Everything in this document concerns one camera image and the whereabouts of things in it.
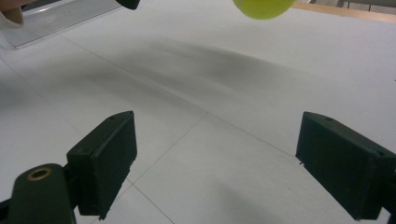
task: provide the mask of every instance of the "black object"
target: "black object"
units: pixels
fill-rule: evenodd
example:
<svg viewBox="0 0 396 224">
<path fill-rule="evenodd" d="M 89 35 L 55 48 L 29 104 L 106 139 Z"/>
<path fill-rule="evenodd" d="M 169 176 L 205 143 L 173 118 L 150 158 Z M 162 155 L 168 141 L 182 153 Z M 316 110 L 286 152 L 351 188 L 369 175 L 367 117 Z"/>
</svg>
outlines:
<svg viewBox="0 0 396 224">
<path fill-rule="evenodd" d="M 139 5 L 140 0 L 116 0 L 123 7 L 135 10 Z"/>
<path fill-rule="evenodd" d="M 67 153 L 64 168 L 44 164 L 20 175 L 11 199 L 0 203 L 0 222 L 75 223 L 76 206 L 104 219 L 136 154 L 134 112 L 111 116 Z"/>
<path fill-rule="evenodd" d="M 296 157 L 354 219 L 396 214 L 396 155 L 337 120 L 304 112 Z"/>
</svg>

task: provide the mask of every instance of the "green ball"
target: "green ball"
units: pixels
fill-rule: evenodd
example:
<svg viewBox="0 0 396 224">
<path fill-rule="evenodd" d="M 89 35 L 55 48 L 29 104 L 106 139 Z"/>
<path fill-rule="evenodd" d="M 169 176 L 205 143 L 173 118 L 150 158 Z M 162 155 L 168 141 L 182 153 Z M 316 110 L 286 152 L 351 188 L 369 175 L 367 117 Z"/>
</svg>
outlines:
<svg viewBox="0 0 396 224">
<path fill-rule="evenodd" d="M 287 11 L 295 0 L 233 0 L 235 5 L 248 17 L 268 20 Z"/>
</svg>

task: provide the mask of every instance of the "yellow ball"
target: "yellow ball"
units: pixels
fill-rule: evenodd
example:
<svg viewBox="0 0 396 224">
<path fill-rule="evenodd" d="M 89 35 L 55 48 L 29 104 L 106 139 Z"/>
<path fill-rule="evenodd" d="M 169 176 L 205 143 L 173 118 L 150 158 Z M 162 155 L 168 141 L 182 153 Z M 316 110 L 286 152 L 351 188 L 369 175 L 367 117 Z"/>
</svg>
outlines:
<svg viewBox="0 0 396 224">
<path fill-rule="evenodd" d="M 235 5 L 248 17 L 268 20 L 284 13 L 295 0 L 233 0 Z"/>
</svg>

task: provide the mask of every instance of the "wooden strip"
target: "wooden strip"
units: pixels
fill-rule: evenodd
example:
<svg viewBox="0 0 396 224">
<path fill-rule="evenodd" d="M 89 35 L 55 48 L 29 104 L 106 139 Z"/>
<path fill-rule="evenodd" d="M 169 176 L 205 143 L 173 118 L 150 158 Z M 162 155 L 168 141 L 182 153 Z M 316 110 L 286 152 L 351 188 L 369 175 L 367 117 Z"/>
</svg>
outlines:
<svg viewBox="0 0 396 224">
<path fill-rule="evenodd" d="M 308 4 L 304 2 L 294 3 L 293 8 L 333 14 L 338 16 L 354 17 L 354 18 L 360 18 L 360 19 L 366 19 L 372 21 L 385 21 L 385 22 L 396 23 L 396 15 L 390 15 L 390 14 L 384 14 L 378 12 L 360 11 L 360 10 L 348 9 L 342 7 L 328 7 L 323 5 Z"/>
</svg>

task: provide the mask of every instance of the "white surface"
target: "white surface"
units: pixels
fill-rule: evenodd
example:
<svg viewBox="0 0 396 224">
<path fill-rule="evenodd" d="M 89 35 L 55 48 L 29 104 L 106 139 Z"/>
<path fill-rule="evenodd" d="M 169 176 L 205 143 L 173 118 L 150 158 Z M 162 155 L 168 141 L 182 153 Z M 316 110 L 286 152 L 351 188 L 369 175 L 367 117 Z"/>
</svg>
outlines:
<svg viewBox="0 0 396 224">
<path fill-rule="evenodd" d="M 395 152 L 395 37 L 394 24 L 297 9 L 252 21 L 231 3 L 148 0 L 0 49 L 0 200 L 132 109 L 134 184 L 105 223 L 355 223 L 294 159 L 301 117 Z"/>
</svg>

